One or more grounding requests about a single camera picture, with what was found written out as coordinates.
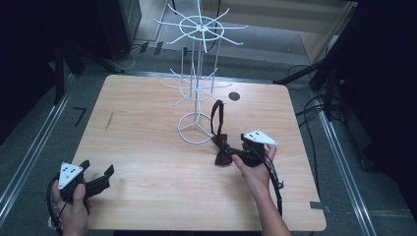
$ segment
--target metal track on floor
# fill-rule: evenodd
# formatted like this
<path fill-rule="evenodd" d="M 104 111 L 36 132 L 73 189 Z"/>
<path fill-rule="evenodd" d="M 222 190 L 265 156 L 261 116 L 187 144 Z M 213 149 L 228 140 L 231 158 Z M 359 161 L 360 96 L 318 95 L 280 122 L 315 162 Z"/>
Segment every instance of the metal track on floor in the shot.
<path fill-rule="evenodd" d="M 39 157 L 42 149 L 47 142 L 49 135 L 51 134 L 53 128 L 55 127 L 56 122 L 64 110 L 69 96 L 71 94 L 72 88 L 75 84 L 75 77 L 70 75 L 67 79 L 66 87 L 67 92 L 61 101 L 52 107 L 48 117 L 37 133 L 33 143 L 31 144 L 28 152 L 26 153 L 24 159 L 19 165 L 15 175 L 4 191 L 3 195 L 0 198 L 0 228 L 3 225 L 7 214 L 15 203 L 21 189 L 24 187 L 26 180 L 28 179 L 31 170 L 36 164 L 37 158 Z"/>
<path fill-rule="evenodd" d="M 333 152 L 337 167 L 341 174 L 344 186 L 349 196 L 350 202 L 352 203 L 356 217 L 358 218 L 359 226 L 361 227 L 363 235 L 378 235 L 375 229 L 374 223 L 372 222 L 368 208 L 366 207 L 365 201 L 359 191 L 353 174 L 350 170 L 349 164 L 346 161 L 343 149 L 338 141 L 336 132 L 332 123 L 326 117 L 324 111 L 320 112 L 320 119 L 325 129 L 326 135 L 328 136 L 328 142 Z"/>

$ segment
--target light wood tabletop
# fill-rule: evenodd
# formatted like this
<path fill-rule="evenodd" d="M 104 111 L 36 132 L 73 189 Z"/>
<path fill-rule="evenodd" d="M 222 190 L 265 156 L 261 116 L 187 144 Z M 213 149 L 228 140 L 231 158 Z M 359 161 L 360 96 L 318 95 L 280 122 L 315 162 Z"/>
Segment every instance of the light wood tabletop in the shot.
<path fill-rule="evenodd" d="M 74 157 L 88 159 L 87 181 L 114 164 L 110 188 L 93 197 L 89 228 L 126 230 L 260 230 L 258 211 L 240 170 L 232 163 L 214 165 L 218 148 L 212 141 L 185 142 L 179 120 L 193 112 L 195 102 L 184 99 L 177 79 L 109 76 L 101 90 Z M 321 209 L 301 134 L 286 87 L 215 82 L 213 95 L 225 102 L 222 133 L 233 148 L 242 148 L 240 135 L 261 130 L 276 141 L 274 165 L 284 182 L 283 218 L 290 230 L 321 231 Z M 240 99 L 228 95 L 238 92 Z M 210 115 L 215 100 L 201 102 Z M 217 114 L 214 122 L 218 123 Z M 202 125 L 209 130 L 209 120 Z M 199 139 L 199 131 L 187 131 Z"/>

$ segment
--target rotating display stand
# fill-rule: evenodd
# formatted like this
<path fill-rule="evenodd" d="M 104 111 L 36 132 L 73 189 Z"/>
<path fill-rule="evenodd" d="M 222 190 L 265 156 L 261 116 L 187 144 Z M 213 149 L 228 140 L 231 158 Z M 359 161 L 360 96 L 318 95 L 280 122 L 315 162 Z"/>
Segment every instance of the rotating display stand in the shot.
<path fill-rule="evenodd" d="M 244 29 L 247 26 L 239 27 L 239 28 L 226 28 L 224 27 L 218 20 L 221 19 L 223 16 L 225 16 L 229 9 L 227 9 L 223 14 L 218 16 L 215 19 L 208 18 L 205 16 L 202 16 L 201 14 L 201 8 L 200 8 L 200 0 L 197 1 L 199 14 L 197 16 L 190 16 L 186 17 L 180 12 L 173 9 L 169 4 L 168 7 L 177 15 L 181 16 L 183 19 L 180 21 L 179 24 L 172 24 L 172 23 L 165 23 L 160 22 L 156 19 L 154 19 L 157 23 L 161 25 L 167 25 L 167 26 L 173 26 L 178 27 L 179 30 L 182 32 L 182 35 L 176 38 L 175 40 L 171 42 L 167 42 L 168 44 L 172 44 L 180 40 L 184 37 L 189 37 L 193 39 L 193 47 L 192 47 L 192 57 L 191 57 L 191 72 L 190 75 L 184 74 L 184 50 L 182 52 L 181 57 L 181 74 L 175 73 L 172 69 L 171 72 L 180 78 L 180 85 L 178 87 L 164 85 L 169 88 L 179 89 L 181 95 L 183 96 L 181 99 L 179 99 L 177 102 L 175 102 L 173 105 L 179 104 L 184 99 L 192 100 L 195 102 L 194 105 L 194 111 L 191 113 L 188 113 L 184 115 L 179 123 L 178 123 L 178 133 L 180 137 L 190 143 L 190 144 L 202 144 L 210 140 L 212 134 L 210 131 L 208 131 L 202 124 L 201 119 L 208 119 L 210 120 L 210 117 L 202 112 L 201 108 L 201 102 L 204 100 L 207 100 L 209 98 L 212 98 L 216 100 L 216 98 L 212 95 L 214 88 L 220 88 L 214 86 L 214 79 L 215 79 L 215 72 L 217 71 L 217 59 L 218 59 L 218 52 L 220 49 L 220 42 L 222 39 L 233 43 L 235 45 L 242 45 L 242 42 L 235 42 L 231 39 L 228 39 L 224 36 L 225 30 L 240 30 Z M 204 56 L 206 53 L 208 53 L 207 43 L 208 42 L 214 42 L 217 40 L 217 49 L 215 52 L 215 61 L 214 61 L 214 67 L 212 70 L 212 73 L 208 76 L 203 76 L 203 65 L 204 65 Z M 187 118 L 193 118 L 193 122 L 187 123 Z M 204 134 L 204 139 L 199 141 L 193 141 L 190 138 L 187 138 L 185 133 L 187 131 L 195 131 L 200 130 Z"/>

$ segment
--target hand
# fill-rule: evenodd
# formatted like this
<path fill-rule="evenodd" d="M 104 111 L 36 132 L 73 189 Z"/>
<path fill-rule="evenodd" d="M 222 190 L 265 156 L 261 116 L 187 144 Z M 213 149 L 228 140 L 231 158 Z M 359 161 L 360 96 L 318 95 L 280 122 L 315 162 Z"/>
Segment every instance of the hand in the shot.
<path fill-rule="evenodd" d="M 273 160 L 276 154 L 276 146 L 267 145 L 267 156 Z M 232 155 L 233 162 L 242 171 L 242 175 L 248 184 L 248 187 L 255 200 L 262 198 L 270 198 L 269 194 L 269 173 L 263 164 L 255 167 L 247 166 L 242 159 L 236 155 Z"/>
<path fill-rule="evenodd" d="M 87 235 L 89 230 L 89 215 L 84 205 L 84 196 L 86 195 L 86 186 L 79 184 L 74 191 L 73 203 L 62 201 L 56 180 L 52 186 L 52 193 L 55 203 L 58 206 L 61 222 L 63 225 L 64 235 Z M 87 207 L 92 207 L 92 202 L 87 201 Z"/>

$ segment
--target person's left hand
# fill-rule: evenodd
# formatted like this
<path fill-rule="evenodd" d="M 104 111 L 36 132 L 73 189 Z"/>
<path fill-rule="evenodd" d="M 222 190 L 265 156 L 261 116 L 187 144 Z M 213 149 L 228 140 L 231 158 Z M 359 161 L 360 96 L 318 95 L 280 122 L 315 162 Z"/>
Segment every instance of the person's left hand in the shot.
<path fill-rule="evenodd" d="M 84 196 L 86 195 L 86 186 L 79 184 L 74 191 L 73 203 L 62 201 L 58 189 L 58 180 L 53 183 L 52 193 L 55 203 L 58 206 L 58 212 L 61 212 L 60 218 L 62 229 L 65 235 L 87 235 L 89 231 L 89 214 L 84 205 Z M 87 207 L 92 207 L 92 202 L 87 201 Z"/>

